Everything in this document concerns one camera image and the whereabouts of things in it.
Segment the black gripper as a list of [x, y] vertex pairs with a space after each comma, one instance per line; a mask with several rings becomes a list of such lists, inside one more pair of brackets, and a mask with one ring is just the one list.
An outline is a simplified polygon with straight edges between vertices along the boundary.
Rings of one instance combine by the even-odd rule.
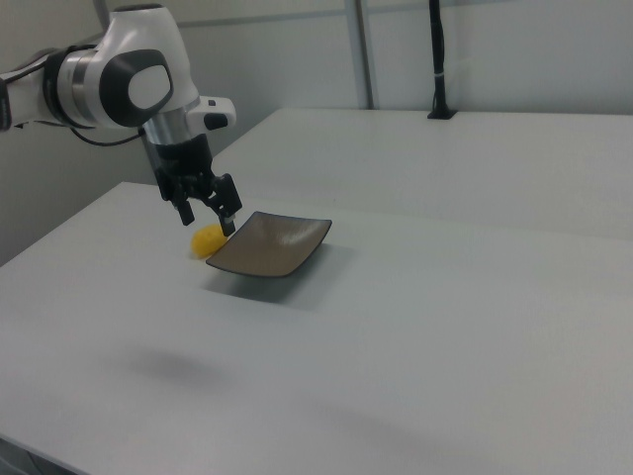
[[217, 215], [223, 235], [230, 237], [242, 203], [231, 175], [213, 174], [207, 137], [172, 144], [145, 140], [144, 145], [160, 195], [172, 204], [182, 224], [189, 226], [195, 220], [188, 197], [199, 199]]

